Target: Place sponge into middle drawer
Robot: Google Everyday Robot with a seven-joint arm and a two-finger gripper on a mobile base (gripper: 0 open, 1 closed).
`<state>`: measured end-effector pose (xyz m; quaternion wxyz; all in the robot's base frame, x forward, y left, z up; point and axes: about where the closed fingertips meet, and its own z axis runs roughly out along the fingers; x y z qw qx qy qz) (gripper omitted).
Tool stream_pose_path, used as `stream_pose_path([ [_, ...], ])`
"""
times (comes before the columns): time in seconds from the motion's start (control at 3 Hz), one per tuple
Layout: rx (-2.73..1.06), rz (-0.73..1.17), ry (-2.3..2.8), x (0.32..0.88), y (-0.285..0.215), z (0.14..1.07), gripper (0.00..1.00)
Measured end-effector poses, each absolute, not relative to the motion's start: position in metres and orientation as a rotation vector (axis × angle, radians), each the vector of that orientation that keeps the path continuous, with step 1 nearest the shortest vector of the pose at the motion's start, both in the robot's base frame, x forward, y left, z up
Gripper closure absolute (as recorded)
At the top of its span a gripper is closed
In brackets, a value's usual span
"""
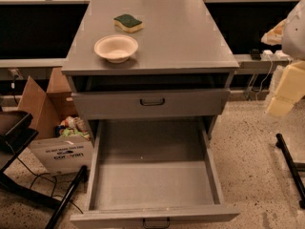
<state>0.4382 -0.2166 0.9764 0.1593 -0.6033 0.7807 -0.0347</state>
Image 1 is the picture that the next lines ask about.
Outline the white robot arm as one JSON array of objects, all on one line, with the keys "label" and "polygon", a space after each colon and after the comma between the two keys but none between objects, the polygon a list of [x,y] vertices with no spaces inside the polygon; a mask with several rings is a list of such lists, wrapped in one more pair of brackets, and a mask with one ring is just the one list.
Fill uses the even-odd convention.
[{"label": "white robot arm", "polygon": [[282,117],[305,96],[305,0],[300,0],[261,41],[281,45],[282,51],[293,59],[280,77],[274,77],[275,89],[270,92],[266,107],[268,115]]}]

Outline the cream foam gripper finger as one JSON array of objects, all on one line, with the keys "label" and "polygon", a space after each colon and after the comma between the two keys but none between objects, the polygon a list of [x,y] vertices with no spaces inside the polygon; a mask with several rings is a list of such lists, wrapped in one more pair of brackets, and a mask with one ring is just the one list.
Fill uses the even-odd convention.
[{"label": "cream foam gripper finger", "polygon": [[277,66],[266,98],[267,115],[285,116],[305,96],[305,61]]}]

